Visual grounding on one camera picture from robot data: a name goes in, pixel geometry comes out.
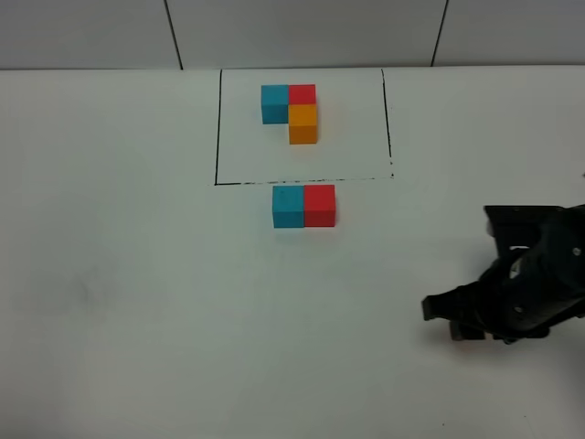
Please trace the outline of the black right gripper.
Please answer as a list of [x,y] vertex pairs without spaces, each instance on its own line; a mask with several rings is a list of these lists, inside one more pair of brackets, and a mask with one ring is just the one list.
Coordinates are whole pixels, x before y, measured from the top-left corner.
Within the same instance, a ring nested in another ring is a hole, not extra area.
[[425,321],[450,322],[453,341],[485,340],[485,332],[454,321],[482,321],[511,344],[546,337],[584,317],[584,207],[486,206],[498,259],[480,279],[426,296]]

